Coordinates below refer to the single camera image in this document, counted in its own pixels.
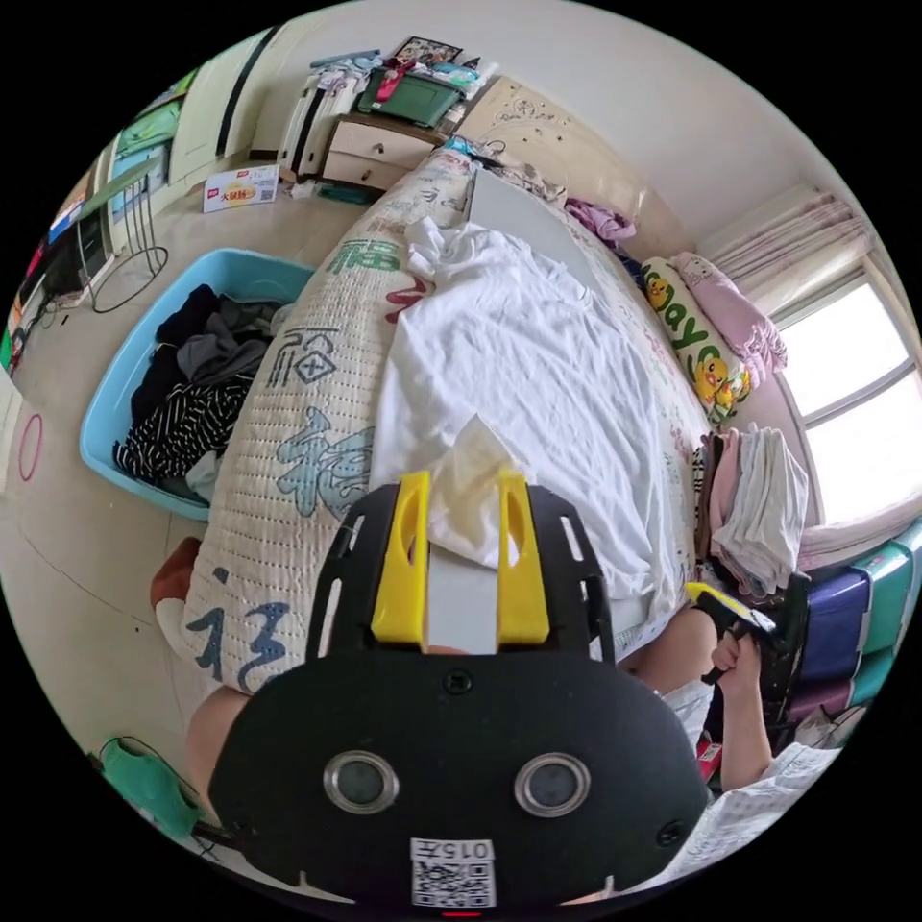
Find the red ring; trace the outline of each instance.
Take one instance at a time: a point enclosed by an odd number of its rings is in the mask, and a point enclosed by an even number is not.
[[[38,420],[38,442],[36,443],[36,456],[32,459],[32,467],[29,469],[29,473],[26,474],[22,470],[22,450],[26,445],[26,436],[29,434],[29,430],[32,428],[32,423]],[[36,467],[38,466],[38,456],[41,453],[41,438],[44,434],[44,423],[41,421],[41,417],[37,413],[33,413],[29,417],[29,422],[26,423],[25,429],[22,432],[22,438],[19,440],[19,476],[22,477],[24,483],[28,483],[33,474],[36,472]]]

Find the human arm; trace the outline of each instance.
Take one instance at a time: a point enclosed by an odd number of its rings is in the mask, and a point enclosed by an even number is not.
[[[771,765],[771,746],[759,687],[759,648],[752,638],[727,633],[714,651],[723,693],[723,754],[720,780],[724,791],[757,782]]]

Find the window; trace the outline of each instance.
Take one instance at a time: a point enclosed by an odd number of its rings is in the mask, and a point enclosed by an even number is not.
[[[822,520],[860,519],[922,492],[922,375],[873,280],[854,273],[772,319]]]

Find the pink pillow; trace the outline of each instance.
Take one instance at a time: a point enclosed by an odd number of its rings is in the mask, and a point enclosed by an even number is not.
[[[702,312],[749,369],[753,387],[785,368],[788,350],[778,328],[731,279],[694,253],[680,253],[672,265]]]

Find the floor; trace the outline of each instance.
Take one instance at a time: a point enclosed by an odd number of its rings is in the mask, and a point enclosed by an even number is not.
[[[205,215],[201,193],[190,194],[155,218],[169,261],[138,297],[105,315],[84,302],[34,329],[13,376],[24,402],[0,494],[0,580],[36,676],[82,749],[130,734],[182,774],[185,724],[210,691],[167,646],[148,600],[166,555],[204,524],[119,490],[80,459],[81,422],[103,373],[198,256],[239,247],[316,266],[363,210],[279,195]],[[102,290],[101,308],[138,287],[138,264],[146,272],[136,259]]]

